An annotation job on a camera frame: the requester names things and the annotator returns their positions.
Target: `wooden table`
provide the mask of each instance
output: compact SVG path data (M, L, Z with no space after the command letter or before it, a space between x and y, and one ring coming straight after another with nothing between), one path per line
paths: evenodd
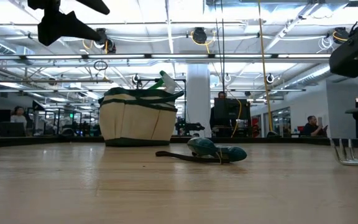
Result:
M0 223L358 223L358 167L329 147L242 147L223 166L154 156L185 144L0 148Z

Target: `ceiling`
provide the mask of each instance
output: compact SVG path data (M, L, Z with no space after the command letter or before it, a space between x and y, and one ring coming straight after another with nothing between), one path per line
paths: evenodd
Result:
M106 28L106 34L116 45L117 54L206 54L208 51L211 54L219 54L223 53L223 38L225 54L260 54L261 39L264 41L267 54L330 54L338 47L332 42L331 35L334 28L345 27L349 31L358 22L358 7L354 7L358 4L353 4L355 1L327 0L325 1L327 4L307 4L304 0L262 1L261 18L264 37L260 38L257 1L225 0L223 11L220 1L216 5L218 10L215 10L213 1L210 0L104 0L104 2L111 10L107 16L74 0L62 0L60 11L65 14L75 11L77 18L93 29ZM44 13L40 9L35 11L29 8L27 1L0 0L0 44L13 49L26 47L29 52L36 55L104 54L104 51L95 47L91 41L72 37L62 37L48 47L42 45L37 40L37 24L43 16ZM211 42L208 49L205 45L196 45L191 37L188 38L187 35L191 34L195 27L204 28L208 42ZM31 80L55 78L75 82L75 80L96 78L95 75L98 74L99 78L105 76L114 84L82 83L80 88L100 90L116 85L131 88L131 80L135 74L142 78L158 78L159 71L164 70L175 78L186 78L187 64L193 63L189 60L175 59L110 60L109 68L98 73L93 67L92 60L40 62L44 64L25 65L13 60L0 60L2 70L0 79L6 82L20 80L27 74L27 76L32 75ZM61 63L61 67L55 65L55 62ZM271 60L265 67L266 73L280 77L280 80L276 79L273 83L274 86L279 87L293 82L294 78L307 73L322 62ZM212 76L221 71L217 60L202 63L209 64L208 68ZM249 62L229 60L225 63L224 73L231 76L228 88L261 88L264 85L261 60ZM24 88L43 90L67 88L61 84L50 86L47 83L21 85ZM6 86L0 85L0 88L6 89ZM65 98L76 101L75 94L65 95ZM211 99L215 95L216 92L211 92ZM243 97L244 92L234 92L234 95Z

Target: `pole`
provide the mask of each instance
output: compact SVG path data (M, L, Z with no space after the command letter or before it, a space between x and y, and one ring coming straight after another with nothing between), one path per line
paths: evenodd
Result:
M57 135L59 135L59 124L60 124L60 108L57 113Z

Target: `metal frame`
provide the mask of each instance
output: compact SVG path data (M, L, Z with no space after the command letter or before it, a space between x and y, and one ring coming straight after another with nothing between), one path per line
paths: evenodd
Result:
M349 155L347 154L346 148L342 143L342 139L339 140L339 150L342 152L343 159L341 159L334 141L332 139L329 139L329 141L331 143L331 148L334 151L335 160L337 160L338 163L345 166L358 166L358 158L356 158L356 153L354 151L351 139L348 140Z

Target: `black cable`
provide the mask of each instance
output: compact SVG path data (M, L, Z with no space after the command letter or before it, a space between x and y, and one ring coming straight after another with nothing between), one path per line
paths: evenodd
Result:
M215 13L216 13L216 1L214 1L214 7L215 7ZM218 50L219 50L219 62L221 65L221 76L222 76L222 86L223 86L223 93L224 92L224 73L223 73L223 65L222 65L222 57L221 57L221 44L219 43L219 26L218 26L218 18L215 17L215 23L216 23L216 37L218 38Z
M223 3L222 3L222 0L221 0L221 10L222 10L222 42L223 42L223 73L222 73L222 79L223 79L223 93L224 93L224 74L225 74L225 70L224 70L224 21L223 21Z

